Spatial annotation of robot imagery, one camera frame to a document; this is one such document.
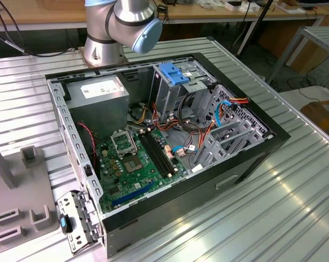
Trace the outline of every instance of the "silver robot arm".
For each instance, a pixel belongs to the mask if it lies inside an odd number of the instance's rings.
[[[149,52],[159,40],[162,23],[150,0],[86,0],[88,38],[84,58],[92,67],[126,61],[122,44]]]

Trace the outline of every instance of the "aluminum table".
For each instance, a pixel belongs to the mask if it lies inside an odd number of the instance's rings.
[[[288,67],[291,66],[292,62],[296,59],[297,55],[307,43],[307,40],[311,40],[329,53],[329,26],[310,26],[299,28],[279,60],[277,60],[277,63],[274,65],[270,76],[266,79],[267,83],[271,83],[271,81],[276,77],[284,62],[288,59],[293,49],[298,44],[286,64]]]
[[[329,261],[329,137],[214,40],[158,43],[130,61],[202,52],[291,134],[249,179],[109,261]],[[78,52],[0,59],[3,154],[45,152],[55,199],[78,189],[44,75],[85,68]],[[0,254],[0,261],[107,261],[100,244],[72,256],[61,229]]]

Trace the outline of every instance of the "cardboard box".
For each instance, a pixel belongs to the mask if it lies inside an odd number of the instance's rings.
[[[43,2],[48,10],[85,10],[85,0],[43,0]]]
[[[329,101],[309,103],[300,112],[329,135]]]

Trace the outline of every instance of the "blue pcie slot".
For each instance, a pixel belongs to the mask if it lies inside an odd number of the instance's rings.
[[[124,202],[128,201],[129,199],[132,199],[132,198],[134,198],[134,197],[136,197],[138,195],[141,195],[143,193],[146,193],[147,191],[149,191],[149,189],[151,188],[151,186],[153,184],[154,184],[154,182],[152,182],[151,184],[148,184],[147,186],[144,186],[144,187],[138,189],[137,191],[131,192],[128,195],[125,195],[125,196],[123,196],[121,198],[118,198],[116,200],[113,200],[112,201],[112,205],[113,206],[116,206],[116,205],[121,204],[121,203],[124,203]]]

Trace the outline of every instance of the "blue cable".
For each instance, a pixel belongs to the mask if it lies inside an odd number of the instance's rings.
[[[218,106],[217,106],[217,108],[215,110],[215,118],[217,120],[218,126],[220,126],[220,127],[221,127],[221,123],[220,123],[220,119],[219,119],[219,107],[220,107],[221,104],[231,106],[232,103],[229,102],[229,101],[227,101],[227,100],[224,100],[224,101],[222,101],[221,103],[218,104]]]
[[[176,146],[173,148],[173,152],[175,153],[176,151],[178,151],[179,149],[184,148],[183,146]]]

